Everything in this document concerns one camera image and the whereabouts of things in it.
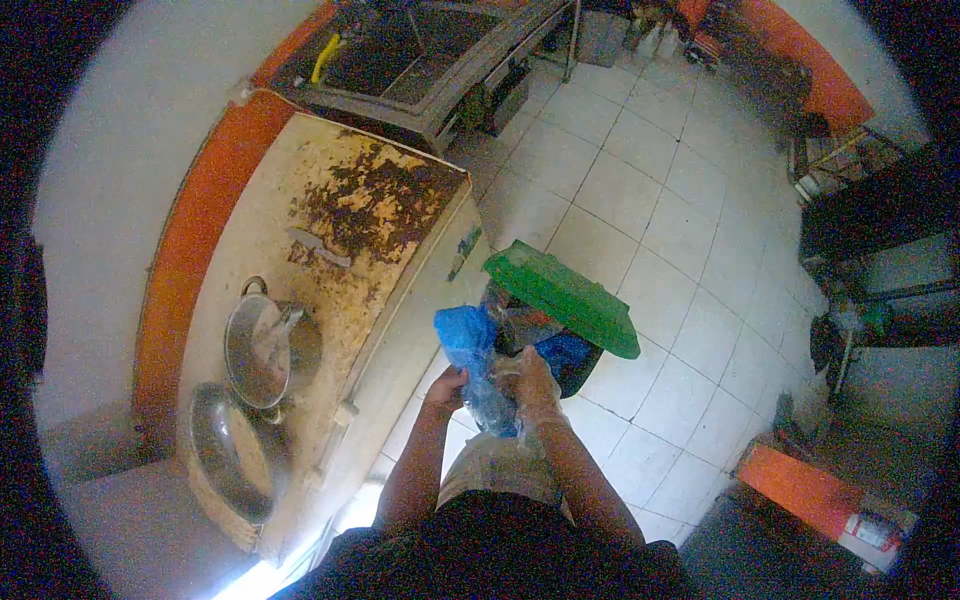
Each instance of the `blue plastic bag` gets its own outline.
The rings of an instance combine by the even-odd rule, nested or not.
[[[564,380],[564,370],[575,370],[590,354],[590,346],[583,338],[561,333],[534,344],[537,354],[550,366],[554,381]]]
[[[491,381],[496,324],[487,310],[457,306],[438,310],[433,326],[447,360],[457,369],[467,369],[464,405],[477,425],[501,438],[516,435],[516,404],[500,394]]]

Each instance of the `black shirt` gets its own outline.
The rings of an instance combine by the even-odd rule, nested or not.
[[[398,536],[350,529],[275,600],[305,598],[695,597],[669,541],[628,555],[588,538],[556,508],[464,492]]]

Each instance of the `green lid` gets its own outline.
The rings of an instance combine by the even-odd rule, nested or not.
[[[497,285],[600,348],[621,358],[640,355],[630,306],[556,257],[515,240],[483,268]]]

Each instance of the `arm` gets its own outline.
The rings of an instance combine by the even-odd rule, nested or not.
[[[453,411],[463,406],[460,387],[467,370],[452,367],[426,393],[406,447],[383,486],[374,523],[388,535],[427,520],[437,510],[446,428]]]
[[[557,472],[577,527],[620,551],[642,548],[646,541],[630,509],[560,412],[546,363],[532,347],[523,352],[526,360],[516,384],[517,404]]]

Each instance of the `hand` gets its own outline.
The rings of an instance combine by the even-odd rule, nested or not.
[[[559,386],[546,361],[528,346],[521,353],[520,377],[515,384],[516,406],[526,419],[554,419],[561,415]]]
[[[468,381],[469,373],[466,369],[460,372],[453,366],[447,367],[427,390],[426,398],[423,399],[423,410],[449,419],[453,411],[464,405],[461,388]]]

